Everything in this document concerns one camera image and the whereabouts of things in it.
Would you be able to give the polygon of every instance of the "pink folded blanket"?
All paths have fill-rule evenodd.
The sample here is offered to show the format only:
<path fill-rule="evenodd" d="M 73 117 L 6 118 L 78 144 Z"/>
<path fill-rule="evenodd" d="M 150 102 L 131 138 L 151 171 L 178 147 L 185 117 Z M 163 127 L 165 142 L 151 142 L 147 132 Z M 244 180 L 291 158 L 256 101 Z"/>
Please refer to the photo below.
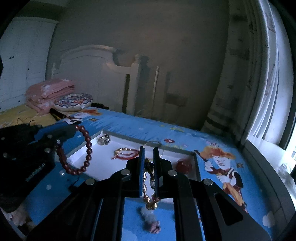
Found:
<path fill-rule="evenodd" d="M 27 101 L 26 103 L 30 108 L 34 109 L 35 111 L 38 112 L 40 115 L 45 115 L 49 113 L 50 108 L 54 106 L 54 101 L 48 101 L 42 104 L 37 104 L 32 100 Z"/>
<path fill-rule="evenodd" d="M 74 93 L 75 91 L 75 88 L 74 86 L 69 86 L 69 87 L 66 87 L 65 89 L 62 89 L 60 91 L 57 91 L 53 94 L 50 94 L 49 96 L 47 96 L 45 99 L 38 99 L 37 100 L 37 103 L 45 103 L 49 100 L 56 100 L 57 98 L 61 97 L 61 96 L 65 96 L 65 95 L 68 95 L 68 94 L 72 94 Z"/>
<path fill-rule="evenodd" d="M 52 99 L 53 96 L 57 98 L 64 95 L 56 93 L 68 87 L 74 89 L 74 82 L 66 79 L 50 79 L 30 86 L 25 96 L 28 100 L 33 100 L 36 103 L 43 103 L 43 99 Z"/>

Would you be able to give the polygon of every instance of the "red flower print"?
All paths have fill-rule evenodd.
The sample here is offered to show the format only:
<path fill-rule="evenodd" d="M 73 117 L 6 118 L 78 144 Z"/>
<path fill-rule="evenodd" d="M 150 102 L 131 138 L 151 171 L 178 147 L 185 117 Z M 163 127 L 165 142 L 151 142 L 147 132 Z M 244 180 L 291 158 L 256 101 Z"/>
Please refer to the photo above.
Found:
<path fill-rule="evenodd" d="M 172 139 L 164 139 L 164 141 L 171 144 L 175 143 L 175 141 Z"/>

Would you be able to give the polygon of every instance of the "bedpost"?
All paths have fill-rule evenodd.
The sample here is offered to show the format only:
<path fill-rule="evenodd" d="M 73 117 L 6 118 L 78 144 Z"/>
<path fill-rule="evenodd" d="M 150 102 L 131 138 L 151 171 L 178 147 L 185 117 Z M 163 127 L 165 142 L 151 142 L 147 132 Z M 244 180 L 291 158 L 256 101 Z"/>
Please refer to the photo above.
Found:
<path fill-rule="evenodd" d="M 138 92 L 138 83 L 141 72 L 140 55 L 135 55 L 135 61 L 131 64 L 130 83 L 128 88 L 128 100 L 126 113 L 135 115 L 136 97 Z"/>

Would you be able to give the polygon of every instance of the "window sill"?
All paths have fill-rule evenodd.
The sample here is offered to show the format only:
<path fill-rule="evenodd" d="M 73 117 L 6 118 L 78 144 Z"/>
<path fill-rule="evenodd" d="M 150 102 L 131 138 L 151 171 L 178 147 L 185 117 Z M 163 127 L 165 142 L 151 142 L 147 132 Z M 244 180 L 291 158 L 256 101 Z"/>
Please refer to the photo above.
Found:
<path fill-rule="evenodd" d="M 279 146 L 257 137 L 248 137 L 248 140 L 263 155 L 276 173 L 278 173 L 279 167 L 282 164 L 286 164 L 291 170 L 294 168 L 296 161 L 291 157 L 290 153 L 286 152 Z M 284 185 L 286 186 L 296 208 L 295 193 L 290 190 L 290 187 L 287 186 L 286 183 L 284 183 Z"/>

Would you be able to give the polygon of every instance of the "gold charm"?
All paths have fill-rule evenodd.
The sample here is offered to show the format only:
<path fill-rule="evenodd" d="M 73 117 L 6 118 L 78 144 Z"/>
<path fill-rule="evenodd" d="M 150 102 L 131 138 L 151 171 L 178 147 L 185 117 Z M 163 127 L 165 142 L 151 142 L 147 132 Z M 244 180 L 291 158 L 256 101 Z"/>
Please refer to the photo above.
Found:
<path fill-rule="evenodd" d="M 161 200 L 160 198 L 155 196 L 155 193 L 152 195 L 152 201 L 150 201 L 149 196 L 147 195 L 147 186 L 145 181 L 147 179 L 146 172 L 150 174 L 150 186 L 152 189 L 155 189 L 155 176 L 154 176 L 154 166 L 153 163 L 146 158 L 145 159 L 145 167 L 144 167 L 144 178 L 143 178 L 143 201 L 146 203 L 146 209 L 155 210 L 157 208 L 157 203 Z"/>

